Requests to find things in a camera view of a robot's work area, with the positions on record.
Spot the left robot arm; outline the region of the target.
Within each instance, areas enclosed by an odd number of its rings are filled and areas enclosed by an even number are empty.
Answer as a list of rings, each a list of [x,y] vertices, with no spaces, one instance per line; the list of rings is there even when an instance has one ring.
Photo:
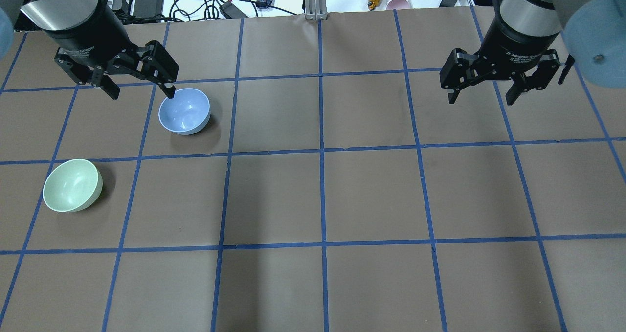
[[[174,98],[179,65],[158,41],[135,45],[106,0],[1,0],[1,55],[13,44],[14,24],[28,17],[58,45],[54,60],[77,84],[119,97],[112,76],[126,74]]]

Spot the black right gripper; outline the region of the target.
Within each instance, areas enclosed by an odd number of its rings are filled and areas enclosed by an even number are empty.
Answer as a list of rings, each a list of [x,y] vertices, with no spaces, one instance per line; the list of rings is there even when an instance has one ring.
[[[556,37],[520,33],[497,14],[477,54],[453,49],[440,70],[440,85],[447,90],[448,102],[454,104],[461,90],[480,83],[481,76],[513,81],[505,96],[508,106],[523,93],[545,89],[560,67],[557,51],[549,48]],[[533,74],[526,76],[535,67]]]

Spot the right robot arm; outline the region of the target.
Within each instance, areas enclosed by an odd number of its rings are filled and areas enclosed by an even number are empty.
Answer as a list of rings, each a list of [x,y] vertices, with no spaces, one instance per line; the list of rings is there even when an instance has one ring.
[[[559,83],[577,64],[589,82],[623,89],[626,0],[502,0],[474,54],[454,49],[440,71],[440,85],[455,103],[460,91],[484,81],[513,82],[513,105],[521,94],[543,90],[560,66],[550,49],[559,33],[568,51]]]

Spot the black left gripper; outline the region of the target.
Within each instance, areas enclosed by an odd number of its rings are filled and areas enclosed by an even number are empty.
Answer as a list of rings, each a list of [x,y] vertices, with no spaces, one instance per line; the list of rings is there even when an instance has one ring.
[[[174,98],[178,63],[157,40],[137,47],[121,20],[103,0],[97,2],[94,13],[77,27],[43,31],[59,47],[54,61],[77,85],[91,85],[112,100],[118,100],[119,86],[102,66],[122,53],[127,74],[154,83],[166,98]]]

